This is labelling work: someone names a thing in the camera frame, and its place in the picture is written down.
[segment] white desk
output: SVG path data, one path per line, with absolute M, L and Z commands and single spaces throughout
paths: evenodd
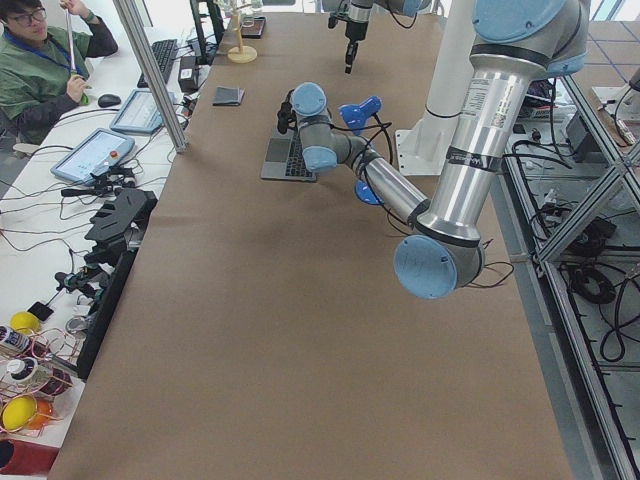
M 181 44 L 184 40 L 183 34 L 172 35 L 157 29 L 148 29 L 147 35 L 150 42 L 164 38 L 177 38 Z M 90 104 L 77 108 L 66 115 L 99 108 L 97 99 L 104 93 L 116 94 L 124 102 L 131 90 L 136 88 L 140 68 L 128 39 L 124 35 L 122 37 L 118 41 L 119 51 L 111 57 L 102 59 L 89 79 L 89 84 L 93 87 L 87 91 L 91 100 Z M 186 49 L 181 50 L 178 55 L 185 52 Z M 177 81 L 178 65 L 179 62 L 176 61 L 167 88 L 175 92 L 178 98 L 181 98 Z M 50 132 L 42 146 L 76 146 L 96 128 L 108 128 L 115 112 L 87 113 L 65 120 L 66 115 Z M 136 146 L 133 152 L 138 151 L 149 140 L 148 136 L 134 138 Z M 91 228 L 88 221 L 105 200 L 112 198 L 81 197 L 88 205 L 81 203 L 77 198 L 65 199 L 62 217 L 72 218 L 61 220 L 60 189 L 69 187 L 69 185 L 59 181 L 49 170 L 66 153 L 67 151 L 64 149 L 52 148 L 36 153 L 30 160 L 24 160 L 26 165 L 14 182 L 15 188 L 9 189 L 4 199 L 0 200 L 0 211 L 2 211 L 0 229 L 17 248 L 28 249 L 40 242 L 59 238 L 67 242 L 74 251 L 91 249 L 93 242 L 83 238 Z M 161 130 L 139 155 L 139 162 L 129 164 L 129 166 L 135 166 L 134 172 L 139 188 L 152 190 L 156 197 L 159 197 L 164 186 L 164 179 L 171 168 L 174 154 L 171 139 L 165 130 Z M 46 192 L 33 197 L 20 198 L 24 197 L 20 193 L 21 191 L 26 194 Z M 71 230 L 62 234 L 41 235 L 7 231 L 61 232 L 69 229 Z M 4 275 L 0 276 L 0 324 L 2 325 L 8 325 L 13 314 L 28 309 L 36 301 L 47 303 L 56 293 L 57 281 L 54 274 L 56 272 L 69 273 L 72 269 L 68 247 L 62 241 L 46 243 L 28 252 L 17 252 L 8 245 L 5 239 L 0 238 L 0 265 L 2 265 L 4 272 Z M 83 258 L 75 256 L 73 261 L 75 271 L 82 265 L 84 265 Z M 50 305 L 54 309 L 54 313 L 43 324 L 43 330 L 52 328 L 64 330 L 67 320 L 74 314 L 77 299 L 77 294 L 60 293 Z M 2 362 L 0 362 L 0 368 L 4 368 Z M 56 411 L 64 415 L 62 421 L 45 427 L 43 434 L 37 438 L 22 435 L 15 436 L 15 438 L 52 446 L 62 445 L 83 387 L 82 382 L 76 381 L 74 388 L 56 398 L 54 407 Z M 6 475 L 3 478 L 26 479 L 34 477 Z

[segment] small box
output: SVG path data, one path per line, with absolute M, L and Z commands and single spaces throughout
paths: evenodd
M 180 58 L 178 84 L 180 90 L 185 93 L 198 90 L 198 67 L 195 55 L 186 55 Z
M 260 38 L 264 31 L 264 26 L 267 23 L 265 17 L 256 17 L 253 19 L 251 25 L 242 25 L 240 31 L 242 32 L 242 38 Z

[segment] white pole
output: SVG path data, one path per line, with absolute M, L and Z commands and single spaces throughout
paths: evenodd
M 403 175 L 440 175 L 456 116 L 473 76 L 469 53 L 476 37 L 471 23 L 475 0 L 453 0 L 423 117 L 411 130 L 396 132 Z

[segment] yellow ball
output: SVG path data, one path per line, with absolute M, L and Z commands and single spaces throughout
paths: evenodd
M 36 409 L 36 400 L 33 397 L 16 397 L 4 407 L 2 425 L 9 431 L 22 428 L 33 418 Z
M 40 330 L 40 320 L 33 313 L 18 312 L 13 317 L 9 325 L 20 333 L 29 334 Z

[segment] glasses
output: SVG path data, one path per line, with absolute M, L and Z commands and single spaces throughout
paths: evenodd
M 15 20 L 16 23 L 18 23 L 18 25 L 20 25 L 21 27 L 29 27 L 34 20 L 42 22 L 45 18 L 47 18 L 46 10 L 44 8 L 39 8 L 31 13 L 13 17 L 13 20 Z

